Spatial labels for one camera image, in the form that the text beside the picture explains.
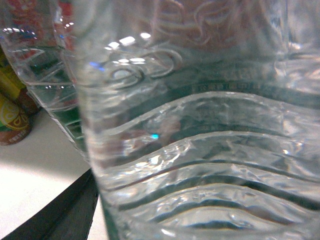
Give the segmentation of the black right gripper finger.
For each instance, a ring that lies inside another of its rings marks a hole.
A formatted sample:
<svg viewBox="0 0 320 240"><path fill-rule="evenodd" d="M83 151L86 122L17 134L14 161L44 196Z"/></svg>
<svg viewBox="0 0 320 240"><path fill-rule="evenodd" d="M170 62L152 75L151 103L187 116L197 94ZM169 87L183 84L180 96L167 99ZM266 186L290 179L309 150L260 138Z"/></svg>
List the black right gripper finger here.
<svg viewBox="0 0 320 240"><path fill-rule="evenodd" d="M98 189L86 171L4 240L86 240L98 202Z"/></svg>

